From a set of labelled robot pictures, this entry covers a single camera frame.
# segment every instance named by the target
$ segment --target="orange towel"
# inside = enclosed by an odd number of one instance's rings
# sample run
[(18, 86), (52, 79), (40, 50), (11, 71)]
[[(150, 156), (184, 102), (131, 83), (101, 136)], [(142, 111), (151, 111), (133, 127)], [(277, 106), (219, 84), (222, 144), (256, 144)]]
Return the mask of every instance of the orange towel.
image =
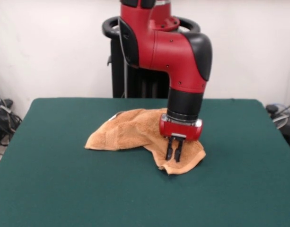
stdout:
[(173, 155), (166, 161), (168, 139), (159, 133), (159, 120), (167, 109), (136, 109), (116, 114), (90, 135), (85, 148), (92, 150), (123, 150), (144, 147), (153, 154), (154, 161), (160, 170), (170, 174), (184, 174), (192, 170), (206, 153), (199, 141), (183, 143), (180, 162), (174, 159), (178, 146), (173, 141)]

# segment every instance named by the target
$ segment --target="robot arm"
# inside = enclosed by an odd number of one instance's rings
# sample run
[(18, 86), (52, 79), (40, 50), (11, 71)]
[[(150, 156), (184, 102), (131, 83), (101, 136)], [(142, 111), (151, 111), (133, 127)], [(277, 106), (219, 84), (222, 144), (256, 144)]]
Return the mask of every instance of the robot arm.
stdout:
[(179, 141), (179, 161), (184, 140), (197, 140), (202, 131), (198, 115), (210, 77), (212, 46), (202, 33), (174, 33), (152, 29), (155, 0), (121, 0), (120, 41), (127, 64), (164, 71), (170, 78), (167, 114), (160, 133), (169, 138), (166, 159), (172, 157), (172, 140)]

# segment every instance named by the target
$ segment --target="table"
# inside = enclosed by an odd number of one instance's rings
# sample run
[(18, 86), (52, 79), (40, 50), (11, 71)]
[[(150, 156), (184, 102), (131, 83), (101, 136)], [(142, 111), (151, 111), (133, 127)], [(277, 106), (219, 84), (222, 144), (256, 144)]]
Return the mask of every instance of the table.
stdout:
[(0, 227), (290, 227), (290, 148), (258, 101), (205, 99), (207, 156), (184, 175), (144, 148), (84, 149), (116, 112), (166, 105), (35, 100), (0, 163)]

